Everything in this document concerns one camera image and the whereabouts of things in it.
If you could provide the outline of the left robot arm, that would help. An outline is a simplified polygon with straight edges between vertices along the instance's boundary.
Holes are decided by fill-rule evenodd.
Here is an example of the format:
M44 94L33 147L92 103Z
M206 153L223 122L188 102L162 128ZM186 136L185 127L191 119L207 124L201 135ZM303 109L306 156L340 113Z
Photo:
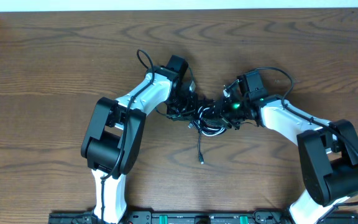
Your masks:
M195 84L183 80L188 68L185 59L172 55L166 65L147 66L144 79L127 94L96 103L81 145L96 183L96 223L119 223L126 213L126 176L139 155L147 116L163 103L168 119L192 119Z

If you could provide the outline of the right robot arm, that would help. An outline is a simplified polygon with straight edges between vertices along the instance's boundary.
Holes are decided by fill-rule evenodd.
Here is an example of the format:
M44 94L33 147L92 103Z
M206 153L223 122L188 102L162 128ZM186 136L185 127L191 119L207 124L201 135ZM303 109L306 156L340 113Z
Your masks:
M197 110L202 132L219 135L254 121L298 147L305 191L280 223L358 223L356 214L336 211L358 205L358 135L353 124L316 118L285 95L269 95L260 71L237 77L224 88L221 100L202 103Z

